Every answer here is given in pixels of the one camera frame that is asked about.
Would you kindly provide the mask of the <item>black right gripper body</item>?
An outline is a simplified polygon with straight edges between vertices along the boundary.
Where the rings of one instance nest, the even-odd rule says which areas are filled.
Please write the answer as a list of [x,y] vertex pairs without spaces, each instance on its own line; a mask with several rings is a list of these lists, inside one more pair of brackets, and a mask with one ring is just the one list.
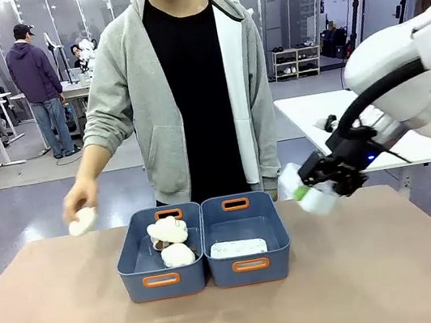
[[345,167],[353,170],[365,170],[381,153],[384,146],[373,140],[377,131],[370,126],[352,128],[346,137],[334,131],[325,145],[331,150],[325,162],[329,173]]

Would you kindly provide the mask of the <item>person's right hand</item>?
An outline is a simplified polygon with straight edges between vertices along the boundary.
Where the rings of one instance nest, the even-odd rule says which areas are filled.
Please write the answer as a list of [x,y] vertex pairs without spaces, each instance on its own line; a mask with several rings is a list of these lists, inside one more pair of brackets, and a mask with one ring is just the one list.
[[65,223],[75,222],[78,219],[78,211],[82,208],[97,207],[97,193],[98,184],[95,178],[77,178],[63,201],[63,218]]

